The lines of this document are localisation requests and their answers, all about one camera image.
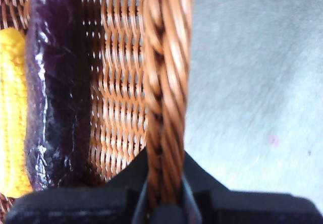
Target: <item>twisted wicker handle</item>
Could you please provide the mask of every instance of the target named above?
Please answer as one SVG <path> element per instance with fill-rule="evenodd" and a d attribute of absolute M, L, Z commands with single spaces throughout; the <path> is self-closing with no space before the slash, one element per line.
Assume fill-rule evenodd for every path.
<path fill-rule="evenodd" d="M 190 62 L 192 0 L 145 0 L 148 199 L 179 204 Z"/>

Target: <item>gray floor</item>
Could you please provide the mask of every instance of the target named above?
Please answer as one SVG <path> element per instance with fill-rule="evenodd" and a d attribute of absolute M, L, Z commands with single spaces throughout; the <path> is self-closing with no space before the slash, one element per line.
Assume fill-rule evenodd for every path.
<path fill-rule="evenodd" d="M 186 150 L 323 212 L 323 0 L 195 0 Z"/>

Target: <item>shiny purple surface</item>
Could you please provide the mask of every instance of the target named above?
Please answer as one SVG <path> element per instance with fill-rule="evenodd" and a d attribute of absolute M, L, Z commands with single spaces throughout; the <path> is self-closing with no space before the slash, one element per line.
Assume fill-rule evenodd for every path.
<path fill-rule="evenodd" d="M 26 168 L 34 190 L 79 182 L 90 135 L 81 0 L 31 0 L 26 40 Z"/>

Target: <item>yellow knitted fabric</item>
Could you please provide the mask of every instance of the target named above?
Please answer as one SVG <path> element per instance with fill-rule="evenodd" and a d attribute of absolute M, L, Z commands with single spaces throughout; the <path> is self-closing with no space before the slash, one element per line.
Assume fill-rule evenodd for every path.
<path fill-rule="evenodd" d="M 18 198 L 32 191 L 25 172 L 27 91 L 24 36 L 0 30 L 0 192 Z"/>

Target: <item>wicker basket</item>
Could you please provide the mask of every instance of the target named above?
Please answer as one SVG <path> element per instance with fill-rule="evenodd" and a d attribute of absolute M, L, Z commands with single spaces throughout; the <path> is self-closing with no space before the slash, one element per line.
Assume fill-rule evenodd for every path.
<path fill-rule="evenodd" d="M 192 0 L 82 1 L 92 94 L 85 183 L 107 182 L 147 142 L 150 204 L 176 203 L 184 157 Z M 28 0 L 0 3 L 0 29 L 26 32 Z M 0 200 L 2 223 L 14 200 L 4 195 Z"/>

